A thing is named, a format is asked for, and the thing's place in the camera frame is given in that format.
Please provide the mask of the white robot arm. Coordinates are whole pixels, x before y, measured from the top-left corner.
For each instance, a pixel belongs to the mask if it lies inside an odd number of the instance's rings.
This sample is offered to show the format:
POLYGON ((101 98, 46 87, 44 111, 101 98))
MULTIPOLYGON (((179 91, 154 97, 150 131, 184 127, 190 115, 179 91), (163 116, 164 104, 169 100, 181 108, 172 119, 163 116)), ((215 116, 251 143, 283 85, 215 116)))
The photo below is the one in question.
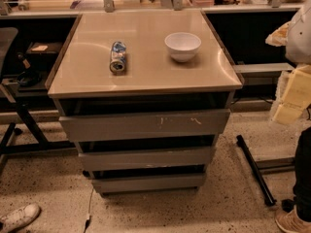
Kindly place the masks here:
POLYGON ((269 34, 265 42, 286 47, 286 58, 296 64, 283 73, 277 85, 277 100, 271 108, 272 120, 290 124, 311 105, 311 0, 307 0, 293 18, 269 34))

